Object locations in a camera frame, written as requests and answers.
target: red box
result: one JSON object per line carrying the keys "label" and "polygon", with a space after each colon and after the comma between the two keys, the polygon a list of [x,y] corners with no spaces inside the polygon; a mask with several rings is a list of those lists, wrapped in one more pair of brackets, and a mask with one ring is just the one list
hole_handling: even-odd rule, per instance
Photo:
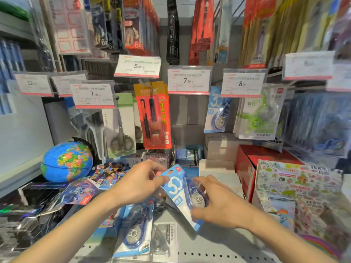
{"label": "red box", "polygon": [[235,172],[238,174],[241,184],[243,185],[244,195],[250,203],[255,188],[256,168],[259,160],[305,165],[284,149],[283,152],[280,153],[260,146],[240,145]]}

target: price label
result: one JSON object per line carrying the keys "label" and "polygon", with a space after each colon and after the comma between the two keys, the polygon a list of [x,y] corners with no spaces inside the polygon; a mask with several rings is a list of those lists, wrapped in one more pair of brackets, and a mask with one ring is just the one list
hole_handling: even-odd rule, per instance
{"label": "price label", "polygon": [[77,109],[113,109],[114,93],[109,84],[71,85]]}
{"label": "price label", "polygon": [[47,75],[15,74],[15,79],[22,94],[53,97]]}
{"label": "price label", "polygon": [[60,97],[71,97],[71,84],[79,83],[78,81],[87,80],[85,74],[52,76],[51,79],[54,82]]}
{"label": "price label", "polygon": [[245,98],[261,97],[266,73],[224,73],[222,97]]}
{"label": "price label", "polygon": [[284,80],[329,80],[333,78],[335,51],[296,52],[285,56]]}
{"label": "price label", "polygon": [[333,78],[327,81],[326,90],[351,92],[351,64],[333,65]]}
{"label": "price label", "polygon": [[114,76],[158,79],[160,68],[160,57],[120,55]]}
{"label": "price label", "polygon": [[211,69],[168,69],[169,94],[210,94]]}

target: scissors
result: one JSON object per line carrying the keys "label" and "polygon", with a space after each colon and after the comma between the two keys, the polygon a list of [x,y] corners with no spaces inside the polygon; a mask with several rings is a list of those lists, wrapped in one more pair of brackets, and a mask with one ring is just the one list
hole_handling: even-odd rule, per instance
{"label": "scissors", "polygon": [[122,119],[119,109],[116,109],[116,115],[118,118],[118,134],[111,140],[111,151],[113,154],[118,155],[123,151],[131,151],[134,148],[134,141],[130,136],[127,136],[123,132]]}

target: metal shelf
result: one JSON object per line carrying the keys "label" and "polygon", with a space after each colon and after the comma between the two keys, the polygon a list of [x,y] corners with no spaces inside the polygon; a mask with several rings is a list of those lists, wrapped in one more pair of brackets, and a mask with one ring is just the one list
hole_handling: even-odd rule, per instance
{"label": "metal shelf", "polygon": [[29,22],[0,12],[0,33],[4,37],[15,37],[34,41]]}

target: rainbow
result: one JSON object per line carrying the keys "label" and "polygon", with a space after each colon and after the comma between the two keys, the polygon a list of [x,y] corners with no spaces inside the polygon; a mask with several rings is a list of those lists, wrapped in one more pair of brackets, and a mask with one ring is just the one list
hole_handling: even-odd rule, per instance
{"label": "rainbow", "polygon": [[331,246],[329,243],[327,243],[325,240],[313,236],[313,235],[307,235],[307,234],[300,234],[302,238],[305,239],[308,243],[314,245],[317,247],[319,250],[322,250],[324,254],[334,258],[334,259],[339,259],[341,257],[340,252],[335,249],[333,246]]}

